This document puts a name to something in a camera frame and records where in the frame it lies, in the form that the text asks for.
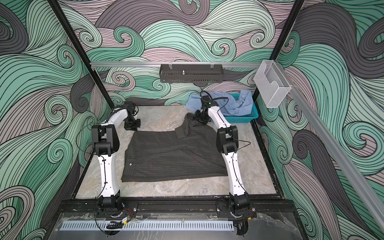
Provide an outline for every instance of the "transparent acrylic box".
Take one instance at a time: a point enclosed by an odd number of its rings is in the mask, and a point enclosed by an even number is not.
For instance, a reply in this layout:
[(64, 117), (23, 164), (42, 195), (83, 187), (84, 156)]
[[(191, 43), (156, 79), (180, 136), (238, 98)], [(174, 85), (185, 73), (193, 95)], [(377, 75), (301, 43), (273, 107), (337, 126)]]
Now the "transparent acrylic box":
[(273, 60), (263, 60), (254, 81), (267, 108), (278, 108), (291, 90), (287, 79), (281, 64)]

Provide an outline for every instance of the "blue towel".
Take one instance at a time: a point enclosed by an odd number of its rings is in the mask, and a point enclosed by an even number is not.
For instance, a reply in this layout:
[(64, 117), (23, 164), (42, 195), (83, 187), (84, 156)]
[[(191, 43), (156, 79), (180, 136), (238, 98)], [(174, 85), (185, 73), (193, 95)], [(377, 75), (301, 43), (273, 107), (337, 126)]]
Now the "blue towel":
[[(224, 116), (244, 116), (252, 112), (253, 100), (252, 93), (249, 90), (240, 91), (239, 99), (236, 101), (235, 98), (229, 93), (220, 92), (209, 92), (212, 98), (228, 97), (228, 103), (221, 109), (221, 113)], [(216, 100), (219, 107), (221, 108), (227, 102), (226, 99)], [(201, 110), (201, 100), (199, 94), (189, 95), (189, 100), (185, 105), (188, 109), (193, 111)]]

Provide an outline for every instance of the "metal bar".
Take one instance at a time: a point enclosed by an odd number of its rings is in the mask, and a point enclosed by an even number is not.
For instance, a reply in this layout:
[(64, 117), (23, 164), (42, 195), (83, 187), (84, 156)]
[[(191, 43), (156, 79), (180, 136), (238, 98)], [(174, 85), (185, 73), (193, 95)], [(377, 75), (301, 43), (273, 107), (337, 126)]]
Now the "metal bar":
[(315, 129), (318, 137), (324, 143), (330, 156), (340, 166), (344, 175), (348, 178), (349, 182), (368, 208), (372, 217), (384, 232), (384, 205), (381, 199), (378, 197), (377, 193), (373, 190), (365, 177), (357, 169), (352, 159), (347, 155), (345, 150), (341, 147), (340, 143), (332, 135), (328, 127), (324, 124), (320, 117), (315, 112), (313, 112), (312, 108), (303, 98), (301, 92), (297, 90), (295, 86), (292, 86), (290, 93), (293, 99), (295, 99), (302, 113), (306, 116), (312, 127)]
[(76, 52), (80, 56), (81, 60), (85, 64), (89, 74), (91, 75), (93, 81), (96, 83), (96, 86), (100, 89), (101, 94), (104, 96), (105, 100), (107, 101), (109, 107), (111, 109), (114, 109), (114, 103), (109, 96), (107, 90), (105, 89), (103, 82), (101, 81), (99, 75), (95, 70), (92, 69), (91, 65), (89, 64), (91, 61), (88, 58), (86, 52), (84, 51), (83, 47), (80, 44), (80, 41), (76, 37), (76, 34), (74, 33), (68, 19), (66, 18), (63, 10), (61, 9), (59, 3), (57, 0), (48, 0), (49, 5), (51, 6), (53, 12), (55, 13), (57, 19), (59, 20), (60, 24), (62, 25), (64, 31), (67, 33), (68, 38), (71, 40)]
[(291, 12), (289, 13), (289, 16), (284, 24), (283, 30), (281, 31), (281, 34), (277, 40), (277, 43), (275, 45), (275, 48), (272, 51), (271, 57), (269, 60), (276, 60), (277, 57), (280, 54), (280, 51), (287, 40), (289, 33), (291, 32), (291, 29), (293, 27), (293, 24), (296, 21), (297, 16), (299, 15), (300, 9), (303, 6), (304, 0), (296, 0), (295, 3), (292, 6)]
[(222, 65), (223, 68), (259, 68), (261, 62), (144, 62), (144, 61), (94, 61), (93, 68), (159, 68), (162, 64), (207, 64)]

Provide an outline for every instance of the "swirl patterned wallpaper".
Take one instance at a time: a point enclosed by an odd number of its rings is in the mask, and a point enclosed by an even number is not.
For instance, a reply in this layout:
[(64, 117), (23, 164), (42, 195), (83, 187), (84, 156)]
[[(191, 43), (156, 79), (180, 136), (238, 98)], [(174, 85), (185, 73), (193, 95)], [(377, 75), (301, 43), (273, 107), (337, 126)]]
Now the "swirl patterned wallpaper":
[[(268, 59), (294, 0), (60, 0), (91, 61)], [(322, 2), (310, 0), (305, 7)], [(99, 68), (111, 98), (185, 104), (190, 94), (254, 90), (255, 69), (225, 69), (223, 83), (161, 83), (158, 68)]]
[(89, 159), (76, 142), (90, 152), (85, 126), (109, 113), (90, 82), (46, 0), (0, 0), (1, 239), (42, 239), (71, 198)]
[[(384, 1), (326, 0), (302, 9), (278, 61), (384, 200)], [(290, 95), (257, 119), (309, 239), (384, 239)]]

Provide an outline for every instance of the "teal basket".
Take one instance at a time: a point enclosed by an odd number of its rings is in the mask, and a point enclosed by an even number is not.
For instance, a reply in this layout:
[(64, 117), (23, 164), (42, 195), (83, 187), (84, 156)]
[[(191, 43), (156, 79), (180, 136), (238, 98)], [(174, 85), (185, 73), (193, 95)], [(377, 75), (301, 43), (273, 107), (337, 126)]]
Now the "teal basket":
[[(238, 93), (231, 93), (231, 95), (236, 100), (238, 100), (239, 96), (240, 96), (240, 94), (238, 94)], [(248, 123), (248, 122), (252, 121), (252, 119), (258, 118), (259, 117), (259, 113), (257, 112), (257, 108), (256, 108), (255, 104), (253, 104), (252, 112), (250, 114), (248, 114), (248, 115), (244, 115), (244, 116), (224, 116), (224, 117), (225, 117), (225, 119), (229, 123)]]

